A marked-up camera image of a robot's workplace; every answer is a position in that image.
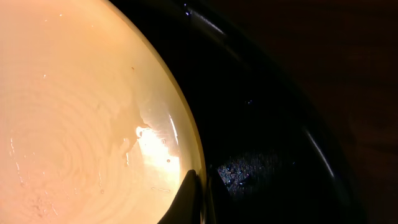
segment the soup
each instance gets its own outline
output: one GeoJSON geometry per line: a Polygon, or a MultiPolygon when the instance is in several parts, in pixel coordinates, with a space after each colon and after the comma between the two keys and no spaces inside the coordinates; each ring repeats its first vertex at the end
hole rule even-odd
{"type": "Polygon", "coordinates": [[[95,0],[0,1],[0,223],[156,223],[200,139],[139,30],[95,0]]]}

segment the glossy black surface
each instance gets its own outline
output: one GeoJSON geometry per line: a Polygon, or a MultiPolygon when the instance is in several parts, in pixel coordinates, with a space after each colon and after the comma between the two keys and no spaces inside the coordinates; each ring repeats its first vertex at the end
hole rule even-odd
{"type": "MultiPolygon", "coordinates": [[[[245,36],[196,1],[111,2],[148,38],[175,76],[209,168],[231,167],[233,160],[247,160],[247,154],[273,152],[278,158],[277,165],[262,162],[272,172],[239,200],[213,193],[209,207],[228,208],[215,212],[209,222],[363,221],[339,145],[296,87],[245,36]]],[[[256,176],[257,171],[246,172],[256,176]]],[[[219,173],[209,176],[220,180],[219,173]]],[[[210,191],[231,188],[216,183],[210,191]]]]}

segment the dark background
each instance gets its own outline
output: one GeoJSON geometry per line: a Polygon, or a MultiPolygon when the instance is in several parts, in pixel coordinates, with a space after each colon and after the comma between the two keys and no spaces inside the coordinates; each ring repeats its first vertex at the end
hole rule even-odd
{"type": "Polygon", "coordinates": [[[398,2],[206,2],[315,105],[358,179],[369,223],[398,223],[398,2]]]}

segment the table surface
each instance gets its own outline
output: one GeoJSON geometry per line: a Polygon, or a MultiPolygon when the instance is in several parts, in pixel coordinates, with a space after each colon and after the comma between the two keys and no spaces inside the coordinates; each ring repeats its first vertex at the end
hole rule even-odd
{"type": "Polygon", "coordinates": [[[309,97],[343,147],[369,223],[397,223],[398,2],[207,0],[309,97]]]}

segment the liquid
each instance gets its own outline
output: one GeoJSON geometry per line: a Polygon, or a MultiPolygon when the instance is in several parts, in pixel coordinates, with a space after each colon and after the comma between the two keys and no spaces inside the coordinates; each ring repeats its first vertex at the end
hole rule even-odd
{"type": "Polygon", "coordinates": [[[110,3],[0,0],[0,44],[0,223],[156,223],[204,177],[175,81],[110,3]]]}

